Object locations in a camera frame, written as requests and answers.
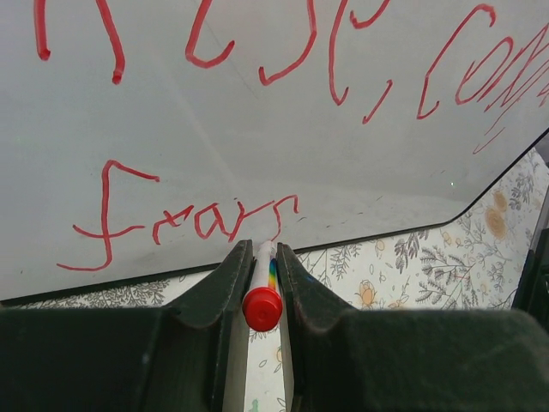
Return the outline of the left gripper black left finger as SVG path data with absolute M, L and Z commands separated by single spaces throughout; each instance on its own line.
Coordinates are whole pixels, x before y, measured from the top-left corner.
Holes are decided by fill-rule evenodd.
M 240 411 L 252 244 L 166 306 L 1 312 L 4 411 Z

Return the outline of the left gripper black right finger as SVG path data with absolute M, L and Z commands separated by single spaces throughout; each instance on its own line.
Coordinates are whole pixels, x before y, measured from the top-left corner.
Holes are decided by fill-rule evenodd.
M 290 411 L 545 411 L 548 335 L 522 311 L 359 310 L 277 246 Z

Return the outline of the white marker pen red end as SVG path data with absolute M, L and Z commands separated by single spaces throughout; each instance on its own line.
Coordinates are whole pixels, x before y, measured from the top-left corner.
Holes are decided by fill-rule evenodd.
M 270 331 L 280 321 L 283 304 L 278 282 L 276 249 L 271 240 L 262 243 L 257 251 L 242 308 L 246 323 L 254 331 Z

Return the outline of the white whiteboard black frame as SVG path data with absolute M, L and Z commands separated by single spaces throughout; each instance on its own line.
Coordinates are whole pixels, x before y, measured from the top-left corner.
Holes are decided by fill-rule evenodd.
M 1 296 L 451 221 L 547 127 L 545 1 L 4 1 Z

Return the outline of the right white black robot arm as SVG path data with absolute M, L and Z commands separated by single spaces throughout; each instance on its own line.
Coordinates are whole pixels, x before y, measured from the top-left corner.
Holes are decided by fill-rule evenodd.
M 532 316 L 548 331 L 548 229 L 540 232 L 538 244 L 529 250 L 511 306 Z

